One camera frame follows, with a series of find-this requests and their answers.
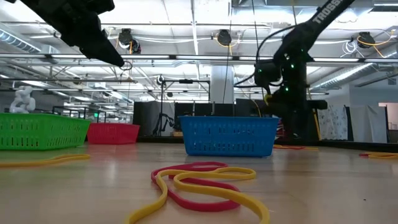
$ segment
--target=green basket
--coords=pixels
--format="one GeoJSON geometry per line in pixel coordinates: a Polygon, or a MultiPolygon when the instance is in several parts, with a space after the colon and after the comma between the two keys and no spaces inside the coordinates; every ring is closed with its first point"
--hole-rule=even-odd
{"type": "Polygon", "coordinates": [[[0,150],[48,150],[84,144],[90,121],[52,114],[0,113],[0,150]]]}

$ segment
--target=blue plastic basket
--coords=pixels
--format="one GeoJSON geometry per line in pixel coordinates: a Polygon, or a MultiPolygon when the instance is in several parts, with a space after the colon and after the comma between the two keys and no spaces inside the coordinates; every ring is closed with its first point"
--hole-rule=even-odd
{"type": "Polygon", "coordinates": [[[191,156],[264,157],[272,154],[279,118],[181,116],[191,156]]]}

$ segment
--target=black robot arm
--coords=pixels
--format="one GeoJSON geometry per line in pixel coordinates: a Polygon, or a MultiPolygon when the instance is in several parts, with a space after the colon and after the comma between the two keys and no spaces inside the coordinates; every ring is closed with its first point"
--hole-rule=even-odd
{"type": "MultiPolygon", "coordinates": [[[[309,21],[278,31],[280,33],[293,29],[283,38],[282,45],[272,60],[260,60],[259,51],[266,39],[261,43],[256,56],[254,81],[267,91],[269,106],[266,112],[281,117],[287,129],[292,129],[294,114],[306,116],[311,108],[327,108],[326,101],[307,101],[307,62],[313,61],[308,51],[322,31],[353,2],[354,0],[328,0],[309,21]],[[272,84],[280,79],[282,81],[279,84],[272,84]],[[278,86],[279,89],[270,96],[269,86],[278,86]]],[[[302,121],[300,126],[304,129],[306,119],[303,118],[302,121]]]]}
{"type": "MultiPolygon", "coordinates": [[[[313,60],[308,51],[322,31],[353,2],[354,0],[329,0],[318,8],[317,13],[309,21],[294,26],[294,29],[284,37],[282,45],[272,60],[256,61],[254,72],[256,85],[265,88],[270,94],[271,82],[279,81],[282,78],[283,80],[279,84],[280,88],[276,91],[276,94],[279,95],[278,101],[294,107],[305,106],[306,63],[313,60]]],[[[259,52],[257,52],[256,59],[259,59],[259,52]]]]}
{"type": "Polygon", "coordinates": [[[124,61],[101,30],[99,14],[114,9],[113,0],[21,0],[61,33],[69,46],[77,46],[87,58],[122,67],[124,61]]]}

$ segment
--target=ceiling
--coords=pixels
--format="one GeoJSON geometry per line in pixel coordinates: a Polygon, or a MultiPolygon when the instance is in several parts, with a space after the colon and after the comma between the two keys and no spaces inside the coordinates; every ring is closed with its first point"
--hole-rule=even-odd
{"type": "MultiPolygon", "coordinates": [[[[111,12],[105,12],[99,15],[102,27],[109,33],[109,40],[116,45],[118,33],[122,28],[131,28],[132,34],[141,45],[142,55],[222,55],[227,56],[228,48],[221,46],[213,37],[220,29],[229,29],[231,27],[231,37],[235,41],[231,53],[234,56],[254,56],[257,50],[256,29],[254,20],[256,20],[257,36],[259,40],[267,37],[269,34],[294,24],[295,17],[291,1],[254,1],[256,16],[252,14],[251,1],[232,1],[234,7],[230,13],[230,0],[114,0],[115,9],[111,12]]],[[[295,15],[297,22],[308,20],[316,7],[321,6],[326,1],[297,1],[295,6],[295,15]]],[[[398,4],[398,1],[368,1],[357,0],[351,9],[348,9],[342,16],[337,18],[326,30],[319,36],[317,42],[310,50],[312,57],[328,58],[351,58],[351,57],[372,57],[380,58],[374,48],[356,50],[347,46],[347,41],[356,38],[359,32],[370,32],[376,42],[381,43],[389,40],[388,43],[378,46],[378,50],[383,53],[392,45],[396,45],[397,39],[394,30],[398,28],[398,12],[381,12],[374,10],[375,4],[398,4]]],[[[38,15],[32,12],[20,1],[10,4],[6,1],[0,1],[0,23],[6,25],[10,30],[25,37],[27,41],[38,43],[39,45],[51,45],[59,50],[60,54],[80,54],[76,47],[69,47],[62,42],[51,26],[48,26],[38,15]]],[[[281,35],[277,35],[267,42],[261,50],[261,56],[271,57],[279,48],[281,35]]],[[[120,54],[129,52],[120,47],[117,48],[120,54]]],[[[0,42],[0,54],[20,53],[26,54],[13,46],[0,42]]],[[[131,71],[124,72],[119,68],[109,67],[102,63],[102,67],[78,67],[76,60],[60,60],[60,63],[75,63],[72,67],[54,66],[42,63],[40,60],[10,58],[18,65],[24,65],[29,69],[37,71],[30,72],[29,75],[40,77],[40,74],[57,74],[57,78],[92,78],[112,80],[115,76],[120,78],[131,77],[138,81],[137,84],[107,82],[107,88],[117,90],[156,90],[159,86],[156,84],[156,78],[162,75],[166,79],[179,80],[189,78],[192,80],[209,80],[211,76],[211,66],[203,60],[196,60],[195,63],[182,63],[173,67],[172,61],[155,61],[154,67],[151,60],[134,60],[134,66],[131,71]]],[[[253,73],[252,63],[235,62],[232,63],[232,69],[236,80],[240,80],[253,73]]],[[[354,67],[355,64],[343,64],[336,62],[333,65],[310,64],[307,68],[307,81],[309,84],[318,82],[327,78],[333,72],[344,67],[354,67]]],[[[67,88],[92,88],[88,83],[75,85],[71,82],[57,83],[67,88]]],[[[202,90],[203,93],[184,93],[174,94],[169,97],[170,100],[206,100],[207,87],[199,85],[187,85],[176,83],[169,90],[202,90]]],[[[109,101],[99,92],[87,92],[85,96],[92,97],[97,101],[109,101]]],[[[159,98],[159,93],[123,93],[132,100],[153,100],[159,98]]],[[[236,93],[236,97],[244,98],[247,94],[236,93]]],[[[250,94],[250,97],[261,98],[260,94],[250,94]]]]}

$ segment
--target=rubber band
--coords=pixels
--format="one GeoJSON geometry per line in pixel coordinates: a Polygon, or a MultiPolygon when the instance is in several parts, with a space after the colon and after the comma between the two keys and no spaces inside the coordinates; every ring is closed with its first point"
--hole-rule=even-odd
{"type": "Polygon", "coordinates": [[[89,159],[90,155],[87,154],[68,154],[57,156],[51,159],[41,160],[41,161],[29,161],[29,162],[5,162],[0,163],[0,168],[11,168],[11,167],[38,167],[58,164],[62,162],[75,161],[89,159]]]}
{"type": "Polygon", "coordinates": [[[197,194],[212,195],[232,200],[236,203],[244,205],[245,207],[251,209],[255,214],[257,214],[261,220],[260,224],[269,223],[268,208],[254,197],[248,196],[241,192],[236,192],[234,190],[222,189],[219,187],[193,185],[181,182],[181,180],[191,177],[234,179],[234,180],[248,180],[256,177],[256,172],[252,169],[245,169],[240,167],[225,167],[208,172],[190,172],[184,170],[160,171],[156,175],[156,182],[157,185],[162,190],[162,195],[154,203],[146,205],[145,207],[142,207],[133,212],[128,219],[128,224],[133,224],[138,220],[154,213],[165,204],[168,192],[167,185],[162,178],[165,175],[175,175],[174,186],[179,190],[193,192],[197,194]],[[245,174],[222,174],[222,172],[243,172],[245,174]]]}
{"type": "Polygon", "coordinates": [[[317,147],[307,147],[307,146],[282,146],[282,145],[274,145],[274,149],[295,149],[295,150],[313,150],[318,151],[317,147]]]}
{"type": "Polygon", "coordinates": [[[390,152],[366,152],[360,154],[359,156],[370,159],[398,159],[398,153],[390,152]]]}
{"type": "MultiPolygon", "coordinates": [[[[177,166],[170,166],[170,167],[164,167],[158,170],[153,171],[150,174],[150,178],[152,179],[153,183],[156,182],[156,175],[163,170],[168,170],[168,169],[175,169],[175,170],[185,170],[185,171],[197,171],[197,172],[205,172],[205,171],[213,171],[217,168],[223,168],[223,167],[228,167],[227,164],[222,163],[222,162],[194,162],[191,164],[183,164],[183,165],[177,165],[177,166]]],[[[203,179],[195,179],[195,178],[188,178],[185,179],[184,182],[188,182],[191,184],[198,184],[198,185],[205,185],[205,186],[212,186],[212,187],[221,187],[224,189],[230,189],[234,190],[237,192],[240,192],[238,188],[236,188],[233,185],[230,184],[225,184],[221,182],[215,182],[211,180],[203,180],[203,179]]],[[[240,204],[235,203],[231,200],[224,201],[224,202],[213,202],[213,203],[200,203],[200,202],[193,202],[187,199],[182,198],[172,190],[168,189],[168,196],[172,198],[175,203],[177,203],[179,206],[189,209],[189,210],[194,210],[194,211],[199,211],[199,212],[222,212],[222,211],[227,211],[231,210],[234,208],[238,208],[240,204]]]]}

